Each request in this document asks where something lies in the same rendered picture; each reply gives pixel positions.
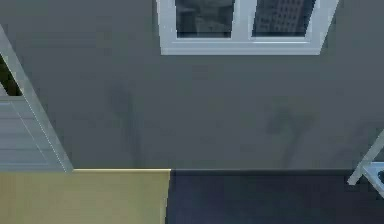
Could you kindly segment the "white metal chair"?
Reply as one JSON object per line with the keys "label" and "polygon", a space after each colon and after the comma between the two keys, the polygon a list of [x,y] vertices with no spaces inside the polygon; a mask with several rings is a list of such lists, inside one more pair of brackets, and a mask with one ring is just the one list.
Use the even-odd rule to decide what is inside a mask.
{"label": "white metal chair", "polygon": [[384,149],[384,129],[378,135],[368,152],[350,175],[347,183],[354,186],[361,177],[365,177],[378,194],[384,199],[384,162],[375,162],[375,158]]}

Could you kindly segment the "white framed window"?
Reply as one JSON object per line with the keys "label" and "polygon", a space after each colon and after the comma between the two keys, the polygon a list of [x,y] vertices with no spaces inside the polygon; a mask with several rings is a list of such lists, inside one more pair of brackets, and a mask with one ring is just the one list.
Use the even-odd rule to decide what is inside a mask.
{"label": "white framed window", "polygon": [[340,0],[156,0],[163,55],[318,55]]}

